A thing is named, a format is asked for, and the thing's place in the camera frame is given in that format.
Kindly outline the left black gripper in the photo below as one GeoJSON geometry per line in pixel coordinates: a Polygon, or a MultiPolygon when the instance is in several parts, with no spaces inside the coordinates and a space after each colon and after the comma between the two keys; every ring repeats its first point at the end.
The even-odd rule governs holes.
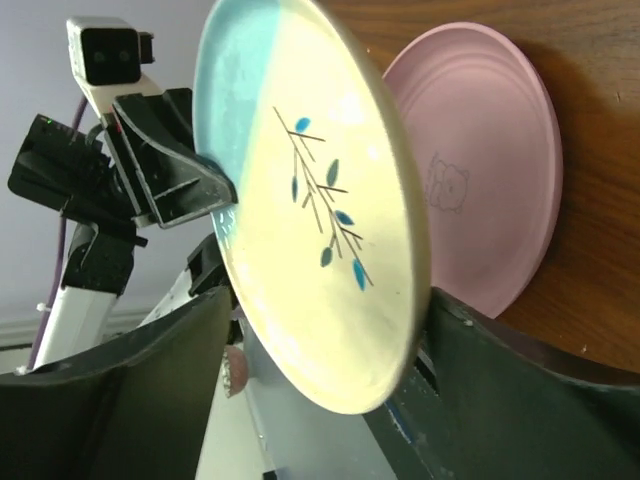
{"type": "MultiPolygon", "coordinates": [[[[126,180],[144,202],[140,214],[164,229],[233,205],[233,182],[196,153],[190,88],[115,98],[112,111],[127,154],[126,180]]],[[[8,179],[15,195],[134,245],[133,210],[116,186],[117,169],[99,141],[42,114],[35,116],[8,179]]]]}

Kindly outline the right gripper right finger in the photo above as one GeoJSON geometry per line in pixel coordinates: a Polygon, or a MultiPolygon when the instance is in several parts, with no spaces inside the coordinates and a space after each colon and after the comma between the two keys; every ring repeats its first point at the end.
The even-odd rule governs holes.
{"type": "Polygon", "coordinates": [[[635,479],[639,377],[435,290],[418,355],[366,422],[400,479],[635,479]]]}

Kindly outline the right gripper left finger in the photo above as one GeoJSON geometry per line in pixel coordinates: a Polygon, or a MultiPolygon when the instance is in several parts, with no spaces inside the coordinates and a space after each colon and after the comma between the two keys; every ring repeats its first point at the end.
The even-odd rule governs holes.
{"type": "Polygon", "coordinates": [[[2,478],[194,478],[230,314],[228,288],[214,288],[90,350],[2,375],[2,478]]]}

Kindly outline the blue cream leaf plate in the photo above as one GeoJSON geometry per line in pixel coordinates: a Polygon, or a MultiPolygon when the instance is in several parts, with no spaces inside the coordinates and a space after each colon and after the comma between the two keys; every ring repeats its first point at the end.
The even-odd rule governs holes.
{"type": "Polygon", "coordinates": [[[218,1],[193,127],[237,192],[212,221],[253,332],[311,401],[377,408],[415,357],[431,266],[416,163],[364,46],[315,1],[218,1]]]}

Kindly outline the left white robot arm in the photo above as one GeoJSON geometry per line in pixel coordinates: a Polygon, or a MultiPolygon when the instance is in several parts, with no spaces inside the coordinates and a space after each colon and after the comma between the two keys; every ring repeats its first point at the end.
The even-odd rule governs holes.
{"type": "Polygon", "coordinates": [[[97,345],[146,240],[234,204],[219,167],[196,154],[192,92],[117,96],[101,122],[81,133],[37,116],[16,156],[8,187],[75,222],[66,263],[29,360],[37,369],[97,345]]]}

